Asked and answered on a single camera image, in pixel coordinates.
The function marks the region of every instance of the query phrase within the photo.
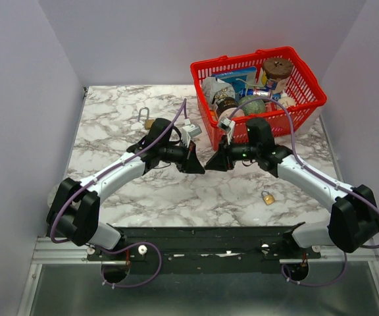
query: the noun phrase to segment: gray wall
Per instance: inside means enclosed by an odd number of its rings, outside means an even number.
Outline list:
[[[365,0],[39,0],[87,85],[191,83],[190,64],[293,46],[318,78]]]
[[[0,315],[15,315],[82,85],[36,0],[0,1]]]
[[[379,205],[379,1],[367,1],[322,80],[323,117],[341,173]]]

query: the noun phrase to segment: red basket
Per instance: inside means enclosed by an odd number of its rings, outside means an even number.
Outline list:
[[[286,92],[290,97],[296,100],[297,104],[296,107],[288,108],[295,130],[305,122],[317,107],[326,103],[327,97],[318,85],[318,81],[313,72],[292,47],[258,49],[254,54],[237,57],[221,56],[216,59],[193,63],[191,64],[191,73],[194,79],[195,90],[197,91],[198,108],[203,117],[203,122],[214,150],[218,149],[218,143],[224,132],[217,127],[215,116],[209,109],[207,101],[203,95],[201,83],[204,78],[211,76],[211,74],[216,72],[241,69],[249,66],[257,67],[258,76],[263,61],[271,57],[289,59],[294,65]],[[249,115],[248,117],[235,118],[235,142],[242,143],[248,140],[245,122],[251,117],[264,117],[270,123],[274,137],[290,134],[289,120],[283,110],[279,110],[258,115]]]

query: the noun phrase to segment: marble surface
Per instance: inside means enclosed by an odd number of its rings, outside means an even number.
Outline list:
[[[195,142],[204,165],[213,155],[197,107],[194,86],[91,87],[82,113],[68,175],[79,180],[116,161],[145,134],[137,121],[141,107],[150,117],[172,119],[183,98],[188,115],[203,133]],[[176,126],[183,125],[183,115]],[[287,138],[276,139],[288,147]],[[298,154],[312,166],[335,177],[332,159],[319,120],[297,137]],[[261,191],[276,199],[265,205]],[[259,226],[292,225],[328,218],[327,210],[289,182],[258,166],[238,163],[233,171],[182,174],[174,165],[148,172],[119,189],[101,206],[100,220],[116,226]]]

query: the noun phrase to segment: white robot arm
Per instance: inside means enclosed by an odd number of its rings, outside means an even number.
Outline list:
[[[49,210],[47,223],[50,226],[54,223],[61,208],[74,193],[90,182],[96,181],[77,197],[75,203],[68,206],[56,229],[77,246],[93,244],[108,250],[113,249],[121,239],[121,233],[108,224],[99,222],[99,207],[110,195],[127,182],[155,168],[160,161],[175,163],[180,172],[205,173],[195,153],[195,143],[191,140],[192,137],[201,133],[201,129],[198,125],[191,124],[188,119],[185,121],[182,133],[174,128],[180,137],[179,141],[169,140],[171,129],[159,142],[150,147],[150,150],[143,153],[143,150],[152,144],[169,124],[169,120],[158,118],[148,135],[130,146],[120,159],[108,167],[79,181],[71,178],[62,181]],[[125,165],[115,167],[133,156],[136,157]],[[105,174],[108,169],[112,171],[103,176],[102,174]]]
[[[246,122],[246,143],[229,142],[228,136],[233,134],[232,125],[227,124],[229,122],[219,123],[226,135],[223,135],[218,151],[205,165],[206,170],[227,171],[234,168],[236,161],[257,162],[261,169],[301,188],[330,212],[327,221],[296,225],[290,234],[296,246],[337,246],[351,253],[379,232],[379,215],[365,203],[341,190],[353,190],[376,205],[369,188],[363,185],[354,188],[296,159],[292,150],[274,143],[271,127],[263,118],[252,118]],[[335,183],[336,187],[329,186],[319,177]]]

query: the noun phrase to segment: tin can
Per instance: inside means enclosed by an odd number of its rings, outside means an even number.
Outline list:
[[[219,103],[215,103],[214,105],[214,112],[217,117],[217,121],[220,122],[222,117],[227,117],[232,113],[237,107],[238,102],[233,97],[225,97],[223,100],[221,100]],[[236,111],[235,117],[243,117],[243,111],[239,109]]]
[[[271,97],[272,93],[270,90],[266,89],[241,89],[240,97],[245,97],[247,95],[256,95],[258,97]]]

